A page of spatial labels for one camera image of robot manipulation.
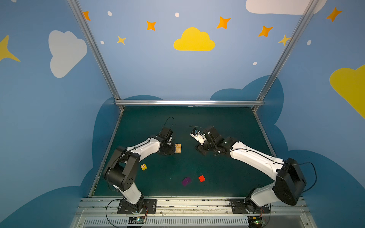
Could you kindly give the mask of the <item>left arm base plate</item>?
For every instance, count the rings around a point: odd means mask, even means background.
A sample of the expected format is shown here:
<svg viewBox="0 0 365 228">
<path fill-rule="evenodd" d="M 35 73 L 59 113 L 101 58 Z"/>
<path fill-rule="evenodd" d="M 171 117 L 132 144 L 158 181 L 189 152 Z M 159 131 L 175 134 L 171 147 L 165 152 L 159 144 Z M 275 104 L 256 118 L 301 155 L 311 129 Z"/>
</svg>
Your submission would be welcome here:
<svg viewBox="0 0 365 228">
<path fill-rule="evenodd" d="M 140 199 L 137 204 L 131 204 L 125 199 L 119 203 L 117 214 L 155 214 L 156 199 Z"/>
</svg>

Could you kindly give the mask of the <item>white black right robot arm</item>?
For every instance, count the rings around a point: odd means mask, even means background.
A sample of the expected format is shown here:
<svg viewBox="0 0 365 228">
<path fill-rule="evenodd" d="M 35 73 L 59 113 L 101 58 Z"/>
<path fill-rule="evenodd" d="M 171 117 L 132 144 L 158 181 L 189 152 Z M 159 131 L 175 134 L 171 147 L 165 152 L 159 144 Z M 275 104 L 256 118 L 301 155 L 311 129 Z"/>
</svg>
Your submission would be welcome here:
<svg viewBox="0 0 365 228">
<path fill-rule="evenodd" d="M 198 142 L 196 150 L 202 155 L 214 152 L 239 160 L 261 171 L 273 180 L 264 187 L 252 189 L 245 197 L 243 208 L 256 213 L 265 205 L 283 202 L 295 206 L 299 201 L 307 181 L 296 160 L 275 158 L 257 151 L 232 137 L 223 138 L 215 127 L 200 130 L 195 127 L 191 137 Z"/>
</svg>

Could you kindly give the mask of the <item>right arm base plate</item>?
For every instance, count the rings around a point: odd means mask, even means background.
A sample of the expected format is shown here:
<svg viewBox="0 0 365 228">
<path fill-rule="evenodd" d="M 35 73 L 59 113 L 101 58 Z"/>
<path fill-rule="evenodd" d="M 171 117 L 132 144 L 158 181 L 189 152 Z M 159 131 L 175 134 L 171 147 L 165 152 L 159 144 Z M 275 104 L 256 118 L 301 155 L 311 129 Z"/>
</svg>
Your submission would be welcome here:
<svg viewBox="0 0 365 228">
<path fill-rule="evenodd" d="M 233 198 L 229 199 L 229 205 L 232 208 L 233 214 L 246 214 L 246 213 L 270 213 L 269 206 L 259 207 L 252 200 Z"/>
</svg>

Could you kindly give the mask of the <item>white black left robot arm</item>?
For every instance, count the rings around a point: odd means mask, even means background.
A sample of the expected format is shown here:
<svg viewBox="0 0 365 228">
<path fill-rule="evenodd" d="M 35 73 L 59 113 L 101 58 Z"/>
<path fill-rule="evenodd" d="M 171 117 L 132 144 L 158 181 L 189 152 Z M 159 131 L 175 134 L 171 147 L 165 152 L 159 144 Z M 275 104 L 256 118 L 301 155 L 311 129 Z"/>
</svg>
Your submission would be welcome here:
<svg viewBox="0 0 365 228">
<path fill-rule="evenodd" d="M 173 131 L 163 127 L 156 136 L 150 136 L 144 142 L 131 147 L 118 147 L 102 173 L 102 178 L 108 186 L 113 186 L 124 197 L 120 201 L 120 213 L 133 213 L 143 211 L 144 196 L 137 188 L 135 181 L 140 168 L 139 163 L 148 156 L 157 153 L 172 155 L 175 153 Z"/>
</svg>

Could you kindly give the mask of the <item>printed wood block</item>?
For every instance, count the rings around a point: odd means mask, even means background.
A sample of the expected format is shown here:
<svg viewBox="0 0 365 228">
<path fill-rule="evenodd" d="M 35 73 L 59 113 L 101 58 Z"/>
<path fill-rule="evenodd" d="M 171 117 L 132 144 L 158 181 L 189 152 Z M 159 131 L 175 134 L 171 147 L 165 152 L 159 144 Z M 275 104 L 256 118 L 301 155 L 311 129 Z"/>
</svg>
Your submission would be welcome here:
<svg viewBox="0 0 365 228">
<path fill-rule="evenodd" d="M 176 148 L 176 150 L 181 150 L 181 148 L 182 148 L 182 146 L 181 146 L 181 144 L 175 144 L 175 148 Z"/>
</svg>

